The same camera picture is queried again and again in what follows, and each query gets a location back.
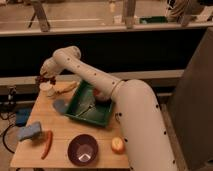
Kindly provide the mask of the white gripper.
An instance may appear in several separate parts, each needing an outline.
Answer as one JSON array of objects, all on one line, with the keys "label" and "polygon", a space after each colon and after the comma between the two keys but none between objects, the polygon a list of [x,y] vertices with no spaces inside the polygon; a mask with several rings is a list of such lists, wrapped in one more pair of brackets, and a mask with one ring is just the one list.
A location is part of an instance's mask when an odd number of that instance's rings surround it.
[{"label": "white gripper", "polygon": [[45,78],[52,78],[59,75],[62,71],[63,68],[53,58],[48,58],[44,61],[40,69],[40,75]]}]

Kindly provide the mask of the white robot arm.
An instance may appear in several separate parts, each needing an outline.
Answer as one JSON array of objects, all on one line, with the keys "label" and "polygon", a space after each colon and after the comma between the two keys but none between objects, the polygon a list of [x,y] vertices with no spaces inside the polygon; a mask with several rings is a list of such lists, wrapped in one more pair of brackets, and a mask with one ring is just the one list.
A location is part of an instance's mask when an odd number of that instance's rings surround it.
[{"label": "white robot arm", "polygon": [[116,104],[132,171],[178,171],[158,100],[152,88],[142,80],[123,81],[80,60],[76,46],[60,48],[46,59],[40,69],[44,78],[63,70],[106,94]]}]

